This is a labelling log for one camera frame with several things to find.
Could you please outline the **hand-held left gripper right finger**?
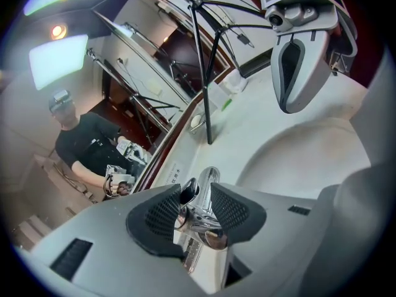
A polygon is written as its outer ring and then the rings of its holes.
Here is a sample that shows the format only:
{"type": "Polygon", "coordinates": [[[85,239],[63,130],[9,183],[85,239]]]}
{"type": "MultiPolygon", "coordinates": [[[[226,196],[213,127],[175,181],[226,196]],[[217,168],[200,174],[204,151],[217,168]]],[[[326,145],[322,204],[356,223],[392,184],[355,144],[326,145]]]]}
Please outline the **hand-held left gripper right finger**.
{"type": "Polygon", "coordinates": [[[257,272],[302,229],[316,200],[211,184],[213,213],[227,236],[228,259],[239,273],[257,272]]]}

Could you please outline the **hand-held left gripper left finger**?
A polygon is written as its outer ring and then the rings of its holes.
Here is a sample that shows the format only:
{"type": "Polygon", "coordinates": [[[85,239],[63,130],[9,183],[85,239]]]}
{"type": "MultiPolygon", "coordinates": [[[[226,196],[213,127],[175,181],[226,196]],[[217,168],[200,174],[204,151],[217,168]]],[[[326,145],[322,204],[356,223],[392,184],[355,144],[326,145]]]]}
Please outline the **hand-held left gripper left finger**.
{"type": "Polygon", "coordinates": [[[44,282],[186,282],[179,193],[167,185],[81,211],[32,249],[31,271],[44,282]]]}

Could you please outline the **chrome faucet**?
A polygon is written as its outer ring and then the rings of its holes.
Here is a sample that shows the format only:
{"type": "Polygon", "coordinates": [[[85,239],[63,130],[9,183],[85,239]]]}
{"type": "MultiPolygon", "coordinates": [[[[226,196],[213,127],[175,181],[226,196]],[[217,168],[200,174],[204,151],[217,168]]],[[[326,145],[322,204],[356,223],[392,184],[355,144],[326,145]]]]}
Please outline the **chrome faucet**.
{"type": "Polygon", "coordinates": [[[211,184],[219,180],[219,170],[210,166],[181,188],[174,229],[181,233],[178,245],[183,249],[182,264],[189,274],[193,273],[203,247],[222,251],[227,245],[227,236],[212,209],[211,184]]]}

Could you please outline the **long black bar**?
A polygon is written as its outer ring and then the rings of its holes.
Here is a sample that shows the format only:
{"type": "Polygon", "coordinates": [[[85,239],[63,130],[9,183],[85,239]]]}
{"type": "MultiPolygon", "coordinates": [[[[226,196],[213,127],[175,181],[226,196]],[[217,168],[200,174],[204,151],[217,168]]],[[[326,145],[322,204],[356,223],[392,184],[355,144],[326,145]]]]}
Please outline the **long black bar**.
{"type": "Polygon", "coordinates": [[[264,68],[270,66],[270,57],[271,54],[263,53],[242,64],[239,67],[241,76],[244,78],[248,78],[256,72],[259,72],[264,68]]]}

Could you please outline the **small white folded cloth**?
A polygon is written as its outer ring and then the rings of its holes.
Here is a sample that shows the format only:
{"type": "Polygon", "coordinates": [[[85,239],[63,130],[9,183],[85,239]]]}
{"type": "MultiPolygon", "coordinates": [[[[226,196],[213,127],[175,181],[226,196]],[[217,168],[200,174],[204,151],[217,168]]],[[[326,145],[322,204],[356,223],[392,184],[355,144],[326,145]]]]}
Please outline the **small white folded cloth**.
{"type": "Polygon", "coordinates": [[[248,83],[239,70],[234,69],[224,78],[223,84],[231,93],[238,94],[244,91],[248,83]]]}

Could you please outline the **small packet with green label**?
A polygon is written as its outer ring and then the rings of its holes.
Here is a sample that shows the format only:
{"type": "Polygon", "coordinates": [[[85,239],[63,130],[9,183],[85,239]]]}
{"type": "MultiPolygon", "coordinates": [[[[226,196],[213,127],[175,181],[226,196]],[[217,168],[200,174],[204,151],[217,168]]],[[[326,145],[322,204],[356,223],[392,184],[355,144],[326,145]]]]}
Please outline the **small packet with green label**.
{"type": "Polygon", "coordinates": [[[232,102],[232,98],[229,96],[229,94],[227,94],[224,89],[222,89],[221,86],[219,86],[215,82],[211,82],[208,85],[207,90],[209,100],[220,111],[224,111],[232,102]]]}

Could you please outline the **white sink basin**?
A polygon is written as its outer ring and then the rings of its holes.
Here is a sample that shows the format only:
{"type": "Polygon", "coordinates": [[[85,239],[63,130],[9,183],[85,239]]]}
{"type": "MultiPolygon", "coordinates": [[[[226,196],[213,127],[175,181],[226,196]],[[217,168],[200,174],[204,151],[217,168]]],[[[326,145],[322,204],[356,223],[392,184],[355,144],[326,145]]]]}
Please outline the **white sink basin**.
{"type": "Polygon", "coordinates": [[[246,189],[305,199],[371,165],[349,121],[326,118],[292,126],[254,153],[237,180],[246,189]]]}

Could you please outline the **black light tripod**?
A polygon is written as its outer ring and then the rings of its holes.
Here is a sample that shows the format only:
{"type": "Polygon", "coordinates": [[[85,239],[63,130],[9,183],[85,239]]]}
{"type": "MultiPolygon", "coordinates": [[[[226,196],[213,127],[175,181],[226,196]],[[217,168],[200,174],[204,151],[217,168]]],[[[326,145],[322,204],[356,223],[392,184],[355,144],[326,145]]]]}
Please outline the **black light tripod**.
{"type": "Polygon", "coordinates": [[[229,29],[233,27],[245,27],[243,24],[235,24],[235,25],[221,25],[217,19],[215,19],[204,6],[206,5],[216,5],[216,6],[224,6],[230,9],[235,9],[241,12],[245,12],[248,14],[252,14],[254,16],[264,18],[264,11],[256,10],[250,7],[244,7],[237,4],[232,4],[223,1],[212,1],[212,0],[184,0],[187,4],[187,8],[189,10],[191,20],[192,20],[192,29],[194,34],[194,39],[197,48],[197,55],[199,60],[199,69],[200,69],[200,79],[202,86],[202,94],[204,99],[204,112],[205,112],[205,124],[206,124],[206,134],[207,134],[207,143],[211,145],[213,143],[213,135],[212,135],[212,125],[210,119],[210,105],[209,105],[209,78],[212,74],[215,57],[217,55],[218,43],[223,40],[222,35],[229,29]],[[202,40],[200,37],[200,29],[197,16],[200,15],[205,22],[207,22],[210,27],[215,32],[214,42],[212,43],[212,49],[210,53],[209,63],[207,65],[204,64],[203,58],[203,49],[202,49],[202,40]]]}

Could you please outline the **metal soap dish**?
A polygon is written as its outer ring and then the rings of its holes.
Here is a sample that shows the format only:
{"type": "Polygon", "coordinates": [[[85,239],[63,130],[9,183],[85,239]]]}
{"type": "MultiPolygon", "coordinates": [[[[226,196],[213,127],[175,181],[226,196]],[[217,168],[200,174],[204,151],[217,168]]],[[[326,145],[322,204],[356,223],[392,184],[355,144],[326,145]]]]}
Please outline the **metal soap dish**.
{"type": "Polygon", "coordinates": [[[191,119],[190,133],[195,134],[206,123],[205,114],[197,114],[191,119]]]}

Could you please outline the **angled side mirror panel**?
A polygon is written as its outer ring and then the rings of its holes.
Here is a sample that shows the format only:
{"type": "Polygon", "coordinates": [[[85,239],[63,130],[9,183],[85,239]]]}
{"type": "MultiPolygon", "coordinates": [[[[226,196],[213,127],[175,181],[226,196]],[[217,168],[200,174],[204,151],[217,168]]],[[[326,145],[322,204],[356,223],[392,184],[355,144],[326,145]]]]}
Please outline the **angled side mirror panel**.
{"type": "Polygon", "coordinates": [[[162,127],[171,127],[201,91],[200,61],[216,83],[234,67],[221,48],[211,56],[214,38],[201,25],[196,46],[189,11],[172,0],[102,0],[92,11],[111,32],[106,61],[162,127]]]}

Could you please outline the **white wall socket with plug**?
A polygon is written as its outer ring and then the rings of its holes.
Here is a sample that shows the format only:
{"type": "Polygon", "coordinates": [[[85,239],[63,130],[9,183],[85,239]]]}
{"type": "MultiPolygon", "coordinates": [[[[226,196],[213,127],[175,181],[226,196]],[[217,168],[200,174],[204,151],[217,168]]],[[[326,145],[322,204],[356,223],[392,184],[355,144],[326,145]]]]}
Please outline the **white wall socket with plug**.
{"type": "Polygon", "coordinates": [[[252,44],[252,42],[250,41],[250,39],[243,33],[240,33],[237,36],[237,39],[244,45],[248,45],[251,48],[255,48],[255,46],[252,44]]]}

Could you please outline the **large wall mirror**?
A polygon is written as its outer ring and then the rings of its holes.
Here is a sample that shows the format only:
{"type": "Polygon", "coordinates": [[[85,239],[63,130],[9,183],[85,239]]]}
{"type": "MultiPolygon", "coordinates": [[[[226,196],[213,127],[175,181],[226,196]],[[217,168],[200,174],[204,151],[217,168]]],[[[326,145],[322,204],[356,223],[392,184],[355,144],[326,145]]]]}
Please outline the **large wall mirror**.
{"type": "Polygon", "coordinates": [[[19,25],[3,41],[0,214],[11,228],[36,217],[56,229],[103,201],[106,169],[133,180],[143,166],[117,146],[148,152],[186,108],[187,95],[125,26],[101,20],[19,25]]]}

